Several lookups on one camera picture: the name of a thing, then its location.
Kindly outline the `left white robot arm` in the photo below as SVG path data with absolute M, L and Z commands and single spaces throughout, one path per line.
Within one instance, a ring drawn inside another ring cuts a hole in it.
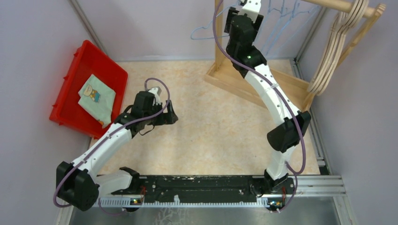
M 56 168 L 56 190 L 53 202 L 57 199 L 87 211 L 100 198 L 119 190 L 135 194 L 140 190 L 141 182 L 135 178 L 138 173 L 122 167 L 108 175 L 99 175 L 106 162 L 126 143 L 147 126 L 172 125 L 178 121 L 170 99 L 163 104 L 160 99 L 160 87 L 140 91 L 134 103 L 128 106 L 111 124 L 105 134 L 71 163 L 61 162 Z

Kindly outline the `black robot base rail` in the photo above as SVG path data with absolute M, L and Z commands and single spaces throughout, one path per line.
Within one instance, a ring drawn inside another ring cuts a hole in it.
M 145 203 L 227 205 L 255 203 L 265 195 L 285 196 L 295 189 L 293 178 L 268 181 L 263 175 L 142 175 L 114 195 L 138 195 Z

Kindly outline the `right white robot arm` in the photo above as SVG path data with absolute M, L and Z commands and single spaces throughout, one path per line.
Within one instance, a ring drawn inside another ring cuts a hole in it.
M 268 143 L 274 151 L 265 170 L 264 187 L 270 193 L 277 193 L 288 177 L 287 163 L 293 151 L 299 144 L 305 148 L 303 137 L 311 116 L 288 99 L 267 60 L 253 44 L 263 20 L 259 10 L 258 7 L 252 10 L 229 8 L 224 29 L 230 37 L 226 56 L 260 96 L 276 124 L 276 128 L 267 133 Z

